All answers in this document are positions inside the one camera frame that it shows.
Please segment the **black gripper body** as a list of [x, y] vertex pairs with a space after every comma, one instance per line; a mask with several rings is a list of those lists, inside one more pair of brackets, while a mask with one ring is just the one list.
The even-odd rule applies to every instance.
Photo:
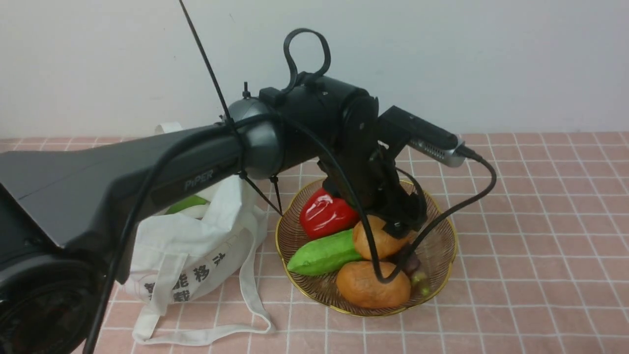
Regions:
[[323, 188], [344, 199], [355, 211], [384, 220], [382, 227], [396, 239], [418, 232], [427, 221], [427, 202], [422, 192], [409, 193], [401, 184], [395, 161], [379, 143], [346, 144], [333, 150], [340, 168], [328, 154], [317, 165], [327, 177]]

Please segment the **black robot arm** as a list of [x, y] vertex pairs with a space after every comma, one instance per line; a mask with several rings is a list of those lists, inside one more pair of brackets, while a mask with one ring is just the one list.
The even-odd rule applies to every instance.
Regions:
[[395, 158], [413, 137], [390, 132], [366, 90], [321, 74], [261, 89], [222, 122], [75, 151], [1, 154], [1, 352], [69, 354], [97, 332], [114, 281], [125, 281], [143, 219], [235, 175], [266, 179], [319, 157], [325, 186], [395, 236], [427, 219]]

